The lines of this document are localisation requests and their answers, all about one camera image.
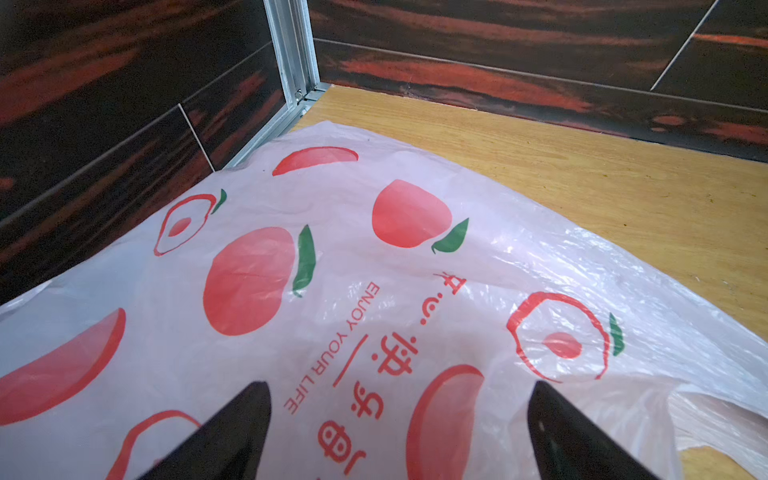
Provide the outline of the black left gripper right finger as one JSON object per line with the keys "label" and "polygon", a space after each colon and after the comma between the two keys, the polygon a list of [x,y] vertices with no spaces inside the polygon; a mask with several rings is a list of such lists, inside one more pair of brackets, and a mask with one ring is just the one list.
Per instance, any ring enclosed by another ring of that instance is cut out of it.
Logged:
{"label": "black left gripper right finger", "polygon": [[543,479],[655,477],[545,381],[533,388],[527,425]]}

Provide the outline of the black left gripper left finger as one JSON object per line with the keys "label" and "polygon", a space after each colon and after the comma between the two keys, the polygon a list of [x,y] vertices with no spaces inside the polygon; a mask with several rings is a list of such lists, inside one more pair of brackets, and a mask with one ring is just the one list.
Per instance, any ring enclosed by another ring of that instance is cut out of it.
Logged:
{"label": "black left gripper left finger", "polygon": [[252,382],[143,477],[254,480],[270,421],[269,386]]}

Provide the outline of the pink printed plastic bag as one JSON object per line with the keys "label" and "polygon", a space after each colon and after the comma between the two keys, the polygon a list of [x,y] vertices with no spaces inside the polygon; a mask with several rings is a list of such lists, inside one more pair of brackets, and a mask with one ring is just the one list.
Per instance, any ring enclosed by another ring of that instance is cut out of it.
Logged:
{"label": "pink printed plastic bag", "polygon": [[1,310],[1,475],[135,479],[247,385],[260,479],[533,479],[552,385],[655,475],[767,475],[767,345],[482,175],[323,122]]}

